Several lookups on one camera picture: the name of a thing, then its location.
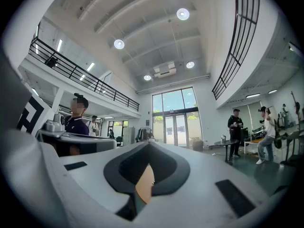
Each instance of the light blue jeans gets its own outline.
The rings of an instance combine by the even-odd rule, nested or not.
[[[265,136],[265,138],[258,143],[257,145],[257,150],[258,150],[258,156],[261,160],[265,159],[265,154],[264,154],[264,147],[266,147],[267,152],[268,152],[268,160],[272,162],[274,160],[274,154],[272,152],[272,143],[275,139],[269,136]]]

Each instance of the ceiling air conditioner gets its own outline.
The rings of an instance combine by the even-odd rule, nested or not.
[[[163,78],[173,74],[176,74],[176,68],[174,62],[170,62],[165,66],[154,67],[154,77]]]

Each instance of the black pants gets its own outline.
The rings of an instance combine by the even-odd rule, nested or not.
[[[241,134],[230,135],[230,140],[238,140],[237,143],[234,143],[230,146],[229,156],[232,157],[233,152],[234,152],[234,154],[238,154],[238,147],[241,142]]]

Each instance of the round ceiling light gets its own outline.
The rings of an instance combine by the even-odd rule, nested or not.
[[[186,9],[179,9],[176,13],[177,17],[180,19],[180,20],[186,20],[189,18],[189,11],[186,10]]]
[[[147,80],[147,81],[149,81],[150,79],[151,79],[151,76],[150,75],[146,75],[145,77],[143,77],[144,78],[144,80]]]
[[[114,46],[117,49],[123,49],[124,48],[124,42],[120,39],[114,41]]]
[[[193,68],[194,67],[194,62],[189,62],[187,63],[187,68]]]

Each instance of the railing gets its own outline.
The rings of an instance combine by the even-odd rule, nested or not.
[[[240,69],[255,34],[260,0],[236,0],[236,16],[229,53],[212,90],[217,100]]]
[[[138,111],[139,104],[137,102],[107,85],[85,69],[82,69],[80,66],[55,51],[38,37],[35,37],[32,40],[29,54],[80,85],[93,90],[108,99]]]

